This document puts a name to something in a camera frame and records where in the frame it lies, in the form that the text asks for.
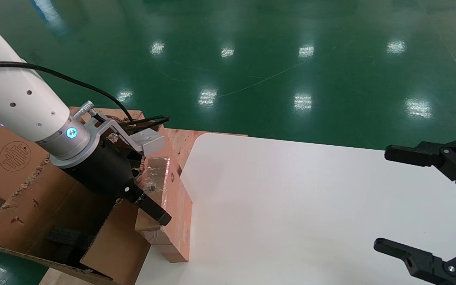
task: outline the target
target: white tabletop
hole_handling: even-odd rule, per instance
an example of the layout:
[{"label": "white tabletop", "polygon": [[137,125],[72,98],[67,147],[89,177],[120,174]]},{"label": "white tabletop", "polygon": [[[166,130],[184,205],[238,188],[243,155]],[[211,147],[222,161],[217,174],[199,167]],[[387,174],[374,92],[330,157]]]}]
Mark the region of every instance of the white tabletop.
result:
[{"label": "white tabletop", "polygon": [[424,285],[374,240],[456,256],[454,183],[383,151],[206,134],[181,178],[190,262],[151,249],[139,285]]}]

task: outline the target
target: green floor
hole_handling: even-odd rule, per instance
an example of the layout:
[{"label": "green floor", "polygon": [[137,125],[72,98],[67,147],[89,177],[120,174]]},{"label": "green floor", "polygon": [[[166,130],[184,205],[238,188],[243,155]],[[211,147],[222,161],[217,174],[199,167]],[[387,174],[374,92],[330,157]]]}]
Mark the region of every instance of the green floor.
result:
[{"label": "green floor", "polygon": [[[172,128],[376,149],[456,139],[456,0],[0,0],[0,34]],[[68,105],[114,106],[44,79]],[[0,267],[5,285],[45,272]]]}]

